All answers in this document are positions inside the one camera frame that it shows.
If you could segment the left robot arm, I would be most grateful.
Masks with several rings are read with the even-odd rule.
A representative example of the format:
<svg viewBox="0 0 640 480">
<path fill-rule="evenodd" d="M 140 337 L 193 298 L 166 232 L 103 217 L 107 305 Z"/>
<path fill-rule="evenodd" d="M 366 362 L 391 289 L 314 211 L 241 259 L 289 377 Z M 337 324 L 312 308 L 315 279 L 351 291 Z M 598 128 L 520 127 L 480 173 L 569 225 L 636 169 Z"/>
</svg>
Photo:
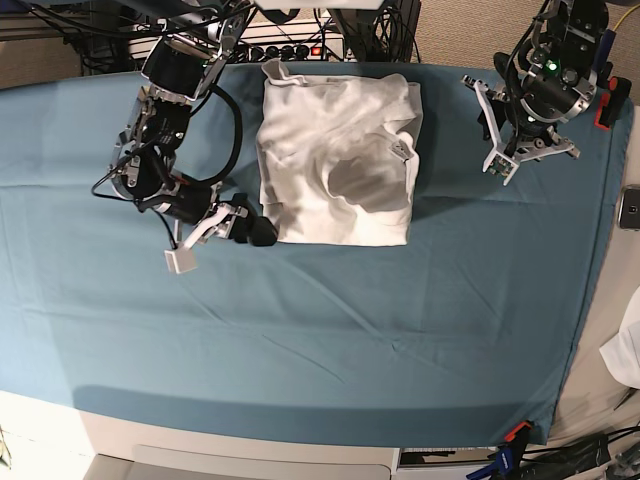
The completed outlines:
<svg viewBox="0 0 640 480">
<path fill-rule="evenodd" d="M 545 1 L 513 50 L 494 54 L 499 83 L 462 77 L 480 105 L 483 138 L 492 143 L 485 172 L 507 178 L 524 162 L 580 156 L 558 126 L 596 96 L 596 54 L 608 22 L 604 1 Z"/>
</svg>

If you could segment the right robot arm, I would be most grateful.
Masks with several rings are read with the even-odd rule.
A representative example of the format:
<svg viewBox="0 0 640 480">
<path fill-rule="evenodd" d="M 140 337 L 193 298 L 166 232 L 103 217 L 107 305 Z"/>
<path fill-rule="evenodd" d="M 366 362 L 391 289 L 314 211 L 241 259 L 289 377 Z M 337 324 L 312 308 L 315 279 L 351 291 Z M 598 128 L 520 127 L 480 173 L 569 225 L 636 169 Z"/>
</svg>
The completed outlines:
<svg viewBox="0 0 640 480">
<path fill-rule="evenodd" d="M 167 230 L 171 257 L 211 236 L 272 246 L 277 230 L 255 212 L 246 195 L 221 200 L 219 189 L 235 168 L 243 141 L 242 114 L 235 100 L 218 84 L 247 26 L 249 1 L 215 1 L 167 17 L 166 27 L 147 56 L 147 80 L 126 128 L 119 134 L 104 177 L 91 188 L 110 183 L 108 199 L 152 211 Z M 209 98 L 218 96 L 230 108 L 233 140 L 228 160 L 211 177 L 196 179 L 176 170 L 176 154 L 191 120 Z"/>
</svg>

